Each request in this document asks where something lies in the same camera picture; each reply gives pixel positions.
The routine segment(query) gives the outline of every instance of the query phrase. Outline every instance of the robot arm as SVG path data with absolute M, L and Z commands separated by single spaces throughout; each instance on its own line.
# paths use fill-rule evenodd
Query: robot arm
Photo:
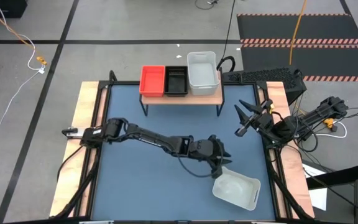
M 223 143 L 215 135 L 198 141 L 194 141 L 192 136 L 163 136 L 129 123 L 124 118 L 112 118 L 100 127 L 85 129 L 80 145 L 95 148 L 102 142 L 111 144 L 128 139 L 135 139 L 159 147 L 165 153 L 179 157 L 179 159 L 185 157 L 206 161 L 211 167 L 211 175 L 207 176 L 214 179 L 222 174 L 221 166 L 231 162 L 225 159 L 231 155 L 224 150 Z
M 234 105 L 240 118 L 241 127 L 235 132 L 239 137 L 245 135 L 251 126 L 263 137 L 271 142 L 271 148 L 284 145 L 294 139 L 306 140 L 311 136 L 313 125 L 323 122 L 325 119 L 340 119 L 346 116 L 348 107 L 338 97 L 330 96 L 323 100 L 313 111 L 301 116 L 287 116 L 282 118 L 273 111 L 273 102 L 267 100 L 260 106 L 250 105 L 240 100 L 240 103 L 254 114 L 248 117 L 237 105 Z M 282 119 L 274 124 L 272 113 L 276 113 Z

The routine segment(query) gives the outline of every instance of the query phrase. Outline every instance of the white paper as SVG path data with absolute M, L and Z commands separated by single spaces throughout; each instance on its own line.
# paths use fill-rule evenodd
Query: white paper
M 308 165 L 303 165 L 303 168 L 312 176 L 325 174 L 325 172 L 315 169 Z M 319 208 L 321 210 L 326 210 L 327 206 L 327 188 L 325 189 L 316 189 L 316 190 L 309 190 L 310 199 L 312 206 Z

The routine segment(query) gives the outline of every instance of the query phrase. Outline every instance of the orange striped edge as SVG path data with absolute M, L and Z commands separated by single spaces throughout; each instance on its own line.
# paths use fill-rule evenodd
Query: orange striped edge
M 355 76 L 305 76 L 303 81 L 320 81 L 320 82 L 358 82 L 358 77 Z
M 358 39 L 351 39 L 352 41 L 347 41 L 348 39 L 295 39 L 294 44 L 358 44 Z M 254 39 L 247 38 L 241 39 L 243 44 L 290 44 L 291 39 Z
M 275 47 L 285 48 L 291 47 L 291 44 L 261 44 L 264 39 L 245 39 L 243 41 L 242 48 L 245 47 Z M 319 49 L 358 49 L 358 44 L 294 44 L 294 48 L 319 48 Z
M 304 13 L 304 16 L 351 16 L 346 13 Z M 299 13 L 238 13 L 237 17 L 240 16 L 299 16 Z

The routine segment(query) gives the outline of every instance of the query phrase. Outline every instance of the white container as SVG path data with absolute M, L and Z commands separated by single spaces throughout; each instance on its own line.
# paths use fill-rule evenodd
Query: white container
M 188 76 L 193 95 L 213 95 L 220 80 L 214 52 L 190 52 L 187 55 Z
M 246 210 L 253 211 L 258 201 L 260 181 L 222 167 L 222 175 L 215 180 L 212 193 Z

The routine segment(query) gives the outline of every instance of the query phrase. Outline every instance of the red bin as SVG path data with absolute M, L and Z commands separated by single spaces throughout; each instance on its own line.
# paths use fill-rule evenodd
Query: red bin
M 148 97 L 162 97 L 164 94 L 165 66 L 143 65 L 139 93 Z

